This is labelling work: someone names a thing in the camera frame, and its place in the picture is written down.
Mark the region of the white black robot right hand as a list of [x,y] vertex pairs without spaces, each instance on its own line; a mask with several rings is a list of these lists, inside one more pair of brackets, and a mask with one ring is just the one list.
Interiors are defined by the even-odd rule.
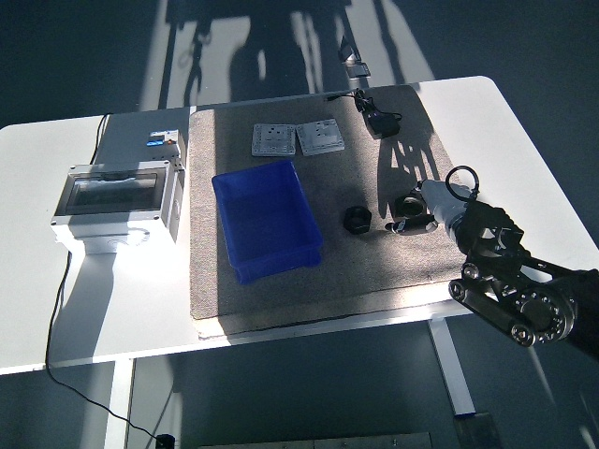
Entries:
[[465,211],[472,190],[444,181],[420,181],[407,195],[395,200],[394,221],[385,230],[401,236],[434,232],[449,225]]

